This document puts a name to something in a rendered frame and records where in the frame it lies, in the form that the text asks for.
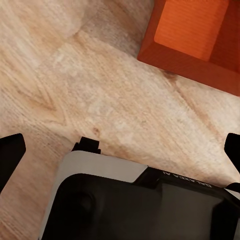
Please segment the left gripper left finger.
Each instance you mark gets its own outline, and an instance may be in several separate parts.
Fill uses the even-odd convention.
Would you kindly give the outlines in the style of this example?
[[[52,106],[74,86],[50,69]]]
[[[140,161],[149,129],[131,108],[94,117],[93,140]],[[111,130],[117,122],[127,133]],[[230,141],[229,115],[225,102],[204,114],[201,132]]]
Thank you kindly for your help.
[[[26,153],[22,133],[0,138],[0,193]]]

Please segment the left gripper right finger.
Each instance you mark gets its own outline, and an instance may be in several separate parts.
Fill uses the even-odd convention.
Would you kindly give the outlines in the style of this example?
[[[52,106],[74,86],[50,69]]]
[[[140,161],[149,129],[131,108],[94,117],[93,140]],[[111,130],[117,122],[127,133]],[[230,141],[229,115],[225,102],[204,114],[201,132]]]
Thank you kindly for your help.
[[[224,151],[240,173],[240,135],[229,133],[227,135]]]

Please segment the storage box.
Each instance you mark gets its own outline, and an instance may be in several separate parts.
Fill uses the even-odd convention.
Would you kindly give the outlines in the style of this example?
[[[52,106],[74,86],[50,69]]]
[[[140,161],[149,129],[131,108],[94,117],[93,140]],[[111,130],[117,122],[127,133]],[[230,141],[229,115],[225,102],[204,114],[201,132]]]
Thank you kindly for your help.
[[[137,60],[240,97],[240,0],[155,0]]]

